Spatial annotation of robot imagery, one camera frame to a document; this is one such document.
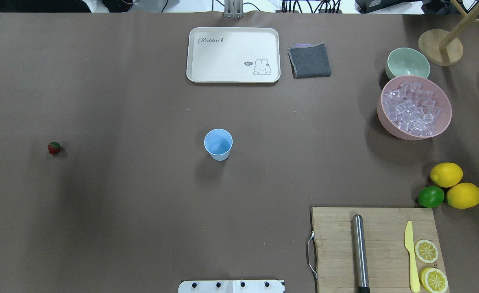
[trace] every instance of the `gray towel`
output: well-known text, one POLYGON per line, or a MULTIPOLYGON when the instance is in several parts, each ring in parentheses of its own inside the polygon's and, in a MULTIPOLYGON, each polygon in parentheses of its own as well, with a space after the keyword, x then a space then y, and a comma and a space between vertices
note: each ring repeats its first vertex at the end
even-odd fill
POLYGON ((292 48, 288 48, 288 55, 296 78, 332 75, 327 47, 324 43, 317 45, 295 44, 292 48))

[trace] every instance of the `yellow knife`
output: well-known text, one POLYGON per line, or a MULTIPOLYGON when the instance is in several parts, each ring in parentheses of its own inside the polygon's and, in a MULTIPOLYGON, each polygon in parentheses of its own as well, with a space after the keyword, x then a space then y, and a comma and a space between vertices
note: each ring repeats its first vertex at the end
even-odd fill
POLYGON ((418 281, 418 271, 416 270, 412 221, 407 221, 407 225, 405 225, 404 246, 409 252, 409 287, 411 291, 418 293, 420 292, 420 281, 418 281))

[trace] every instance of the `cutting board handle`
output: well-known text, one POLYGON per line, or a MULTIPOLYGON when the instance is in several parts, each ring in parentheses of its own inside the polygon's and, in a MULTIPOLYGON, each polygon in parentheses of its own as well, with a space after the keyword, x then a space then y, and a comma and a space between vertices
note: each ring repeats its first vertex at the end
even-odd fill
MULTIPOLYGON (((310 269, 312 269, 312 273, 314 273, 314 277, 317 280, 317 278, 318 278, 317 277, 317 272, 315 271, 315 269, 310 264, 310 241, 312 241, 312 239, 315 237, 315 235, 316 234, 315 234, 314 230, 312 230, 312 235, 310 235, 310 239, 308 239, 308 243, 306 244, 306 260, 308 261, 308 266, 310 267, 310 269)), ((315 250, 314 250, 314 263, 317 263, 315 250)))

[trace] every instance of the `white floor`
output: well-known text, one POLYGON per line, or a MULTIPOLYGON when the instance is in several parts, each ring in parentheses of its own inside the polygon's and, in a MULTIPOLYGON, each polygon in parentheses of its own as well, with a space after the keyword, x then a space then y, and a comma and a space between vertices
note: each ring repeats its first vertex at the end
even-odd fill
MULTIPOLYGON (((84 0, 92 12, 108 12, 108 9, 102 3, 102 0, 84 0)), ((243 11, 256 11, 259 8, 261 11, 275 12, 281 9, 282 0, 244 0, 243 11)), ((312 9, 319 6, 319 0, 309 0, 312 9)), ((474 0, 464 0, 464 6, 469 8, 474 0)), ((311 13, 310 6, 305 0, 299 0, 303 13, 311 13)), ((211 11, 214 5, 214 11, 223 11, 224 7, 217 0, 135 0, 131 11, 141 10, 149 12, 160 12, 165 6, 165 13, 190 13, 200 11, 211 11)), ((423 14, 422 2, 404 2, 388 8, 374 11, 372 13, 383 14, 423 14)), ((340 10, 342 13, 358 13, 355 9, 355 0, 340 0, 340 10)))

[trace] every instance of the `blue cup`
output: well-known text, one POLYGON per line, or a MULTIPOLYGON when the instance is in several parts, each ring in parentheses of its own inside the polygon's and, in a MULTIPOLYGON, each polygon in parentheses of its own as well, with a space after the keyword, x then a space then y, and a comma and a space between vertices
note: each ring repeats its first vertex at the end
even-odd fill
POLYGON ((214 160, 223 161, 231 153, 232 136, 225 129, 213 129, 205 136, 204 146, 214 160))

